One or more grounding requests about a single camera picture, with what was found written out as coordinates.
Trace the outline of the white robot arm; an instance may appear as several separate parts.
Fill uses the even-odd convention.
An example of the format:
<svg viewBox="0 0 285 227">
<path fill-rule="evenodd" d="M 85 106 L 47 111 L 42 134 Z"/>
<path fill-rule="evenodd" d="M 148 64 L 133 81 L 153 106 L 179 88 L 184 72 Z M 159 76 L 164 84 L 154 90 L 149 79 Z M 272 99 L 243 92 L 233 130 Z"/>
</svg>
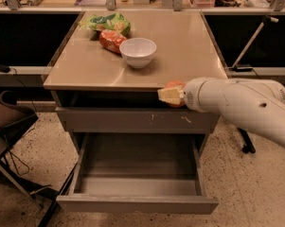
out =
<svg viewBox="0 0 285 227">
<path fill-rule="evenodd" d="M 285 148 L 285 87 L 275 80 L 196 78 L 157 94 L 171 105 L 218 114 Z"/>
</svg>

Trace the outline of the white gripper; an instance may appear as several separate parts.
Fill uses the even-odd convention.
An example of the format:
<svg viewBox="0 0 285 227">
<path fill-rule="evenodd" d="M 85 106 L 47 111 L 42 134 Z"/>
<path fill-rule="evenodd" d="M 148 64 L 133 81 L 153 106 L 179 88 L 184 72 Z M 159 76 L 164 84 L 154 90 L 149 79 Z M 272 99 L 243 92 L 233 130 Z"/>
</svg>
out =
<svg viewBox="0 0 285 227">
<path fill-rule="evenodd" d="M 168 104 L 180 105 L 185 102 L 185 105 L 192 111 L 199 113 L 207 113 L 207 109 L 201 105 L 199 95 L 201 89 L 210 78 L 196 78 L 187 82 L 184 89 L 181 85 L 169 88 L 163 88 L 157 91 L 158 98 Z"/>
</svg>

